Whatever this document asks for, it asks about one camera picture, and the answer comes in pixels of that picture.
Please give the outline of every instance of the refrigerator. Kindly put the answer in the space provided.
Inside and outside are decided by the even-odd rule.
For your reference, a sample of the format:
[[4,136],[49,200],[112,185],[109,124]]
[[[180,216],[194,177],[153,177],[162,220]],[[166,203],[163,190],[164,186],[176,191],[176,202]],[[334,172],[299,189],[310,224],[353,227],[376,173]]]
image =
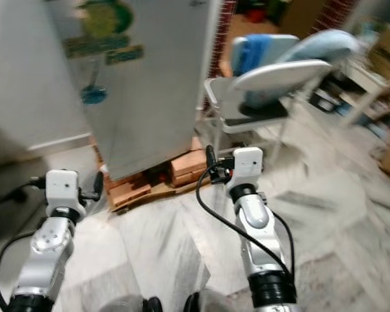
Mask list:
[[219,0],[45,2],[112,179],[190,149]]

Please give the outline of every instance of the wooden pallet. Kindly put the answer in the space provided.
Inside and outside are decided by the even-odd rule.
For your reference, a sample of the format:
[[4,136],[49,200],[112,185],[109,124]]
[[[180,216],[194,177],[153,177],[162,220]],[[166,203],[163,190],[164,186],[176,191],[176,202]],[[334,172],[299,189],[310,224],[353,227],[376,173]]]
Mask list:
[[[90,143],[100,169],[104,165],[103,159],[96,141],[92,138]],[[110,203],[109,210],[127,212],[144,203],[190,192],[196,188],[197,180],[205,169],[205,152],[195,138],[188,153],[143,172],[119,180],[112,180],[105,172],[104,188]],[[203,185],[208,183],[209,178],[204,180]]]

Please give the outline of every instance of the white refrigerator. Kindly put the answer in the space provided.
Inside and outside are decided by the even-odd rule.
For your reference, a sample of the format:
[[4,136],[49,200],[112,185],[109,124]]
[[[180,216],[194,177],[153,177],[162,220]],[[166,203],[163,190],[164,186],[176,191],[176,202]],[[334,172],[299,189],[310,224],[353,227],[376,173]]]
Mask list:
[[110,176],[190,148],[220,0],[48,0]]

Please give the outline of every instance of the chair backrest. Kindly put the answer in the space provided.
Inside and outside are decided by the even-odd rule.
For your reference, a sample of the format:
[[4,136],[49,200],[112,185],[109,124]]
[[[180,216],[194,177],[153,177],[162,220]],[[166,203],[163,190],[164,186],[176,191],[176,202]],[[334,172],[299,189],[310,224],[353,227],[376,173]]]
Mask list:
[[357,51],[358,41],[354,36],[338,29],[328,29],[303,39],[275,63],[318,59],[333,64]]
[[260,105],[270,103],[299,90],[309,80],[327,74],[331,67],[321,60],[301,60],[256,68],[234,79],[223,100],[239,98],[240,92],[260,91]]
[[[293,47],[299,38],[291,34],[269,34],[270,44],[263,53],[259,66],[269,65],[275,63],[280,58],[280,55],[286,53]],[[231,50],[231,68],[234,72],[239,70],[241,65],[241,56],[244,45],[247,42],[245,37],[236,37],[233,40]]]

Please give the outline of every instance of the white wall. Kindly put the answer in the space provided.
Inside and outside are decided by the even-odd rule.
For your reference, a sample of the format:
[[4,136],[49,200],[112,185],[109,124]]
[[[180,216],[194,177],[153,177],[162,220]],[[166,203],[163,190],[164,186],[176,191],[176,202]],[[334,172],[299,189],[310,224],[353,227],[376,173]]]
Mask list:
[[352,31],[354,25],[366,16],[374,16],[385,21],[389,20],[390,0],[359,0],[345,21],[343,29]]
[[0,0],[0,162],[87,132],[43,0]]

